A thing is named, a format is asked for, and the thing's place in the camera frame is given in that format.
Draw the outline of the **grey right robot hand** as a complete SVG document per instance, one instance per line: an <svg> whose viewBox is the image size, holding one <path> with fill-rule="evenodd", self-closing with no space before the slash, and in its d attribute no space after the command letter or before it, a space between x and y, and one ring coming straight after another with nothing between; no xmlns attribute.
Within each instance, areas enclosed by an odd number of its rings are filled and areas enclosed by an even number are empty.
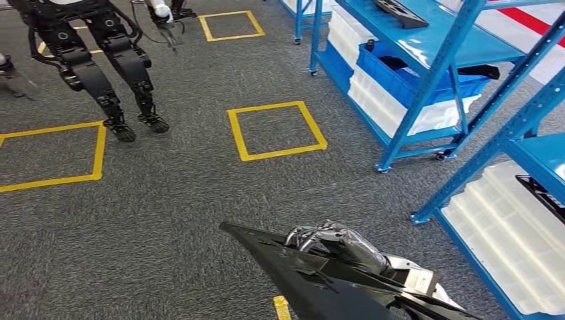
<svg viewBox="0 0 565 320"><path fill-rule="evenodd" d="M388 258L360 233L335 221L325 221L317 226L296 226L285 237L284 245L302 252L315 244L325 246L341 261L373 275L391 276L394 269Z"/></svg>

